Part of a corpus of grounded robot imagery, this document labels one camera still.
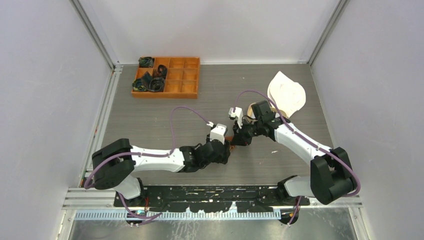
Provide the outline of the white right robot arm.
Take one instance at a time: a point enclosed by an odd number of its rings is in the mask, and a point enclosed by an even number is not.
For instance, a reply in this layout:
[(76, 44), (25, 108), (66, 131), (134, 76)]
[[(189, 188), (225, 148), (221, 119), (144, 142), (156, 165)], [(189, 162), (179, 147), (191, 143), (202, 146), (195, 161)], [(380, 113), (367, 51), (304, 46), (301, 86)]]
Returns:
[(240, 107), (230, 108), (228, 115), (234, 121), (231, 144), (248, 146), (254, 137), (264, 136), (287, 147), (309, 166), (309, 176), (293, 175), (278, 182), (276, 194), (281, 204), (288, 206), (297, 197), (312, 197), (328, 205), (358, 189), (343, 148), (331, 148), (304, 135), (287, 118), (272, 111), (266, 100), (251, 108), (254, 117), (244, 115)]

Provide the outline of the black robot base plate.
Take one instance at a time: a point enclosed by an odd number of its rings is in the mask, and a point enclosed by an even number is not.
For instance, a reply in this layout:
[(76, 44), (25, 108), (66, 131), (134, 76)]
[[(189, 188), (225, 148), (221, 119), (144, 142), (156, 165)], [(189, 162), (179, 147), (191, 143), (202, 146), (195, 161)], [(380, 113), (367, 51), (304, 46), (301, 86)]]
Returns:
[(274, 207), (291, 209), (297, 200), (272, 185), (148, 185), (141, 196), (125, 203), (152, 212), (225, 213), (235, 205), (238, 213), (265, 213)]

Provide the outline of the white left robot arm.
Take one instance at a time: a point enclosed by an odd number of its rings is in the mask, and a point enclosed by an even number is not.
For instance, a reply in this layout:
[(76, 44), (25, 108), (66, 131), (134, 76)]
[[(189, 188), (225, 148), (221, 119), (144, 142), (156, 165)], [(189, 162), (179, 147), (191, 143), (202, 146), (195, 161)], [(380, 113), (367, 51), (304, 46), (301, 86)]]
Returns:
[(113, 189), (133, 206), (146, 200), (142, 181), (132, 176), (141, 171), (168, 171), (194, 173), (211, 163), (226, 164), (231, 154), (228, 139), (207, 140), (205, 144), (181, 146), (173, 150), (146, 149), (133, 146), (121, 138), (92, 154), (93, 171), (84, 188)]

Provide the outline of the orange leather card holder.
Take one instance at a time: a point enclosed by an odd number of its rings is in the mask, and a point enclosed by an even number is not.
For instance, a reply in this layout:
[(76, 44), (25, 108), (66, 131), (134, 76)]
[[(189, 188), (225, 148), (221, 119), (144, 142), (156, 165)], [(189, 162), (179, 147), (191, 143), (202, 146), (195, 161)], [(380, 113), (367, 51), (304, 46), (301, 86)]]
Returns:
[(232, 152), (236, 146), (232, 144), (233, 136), (226, 136), (225, 140), (229, 142), (229, 151)]

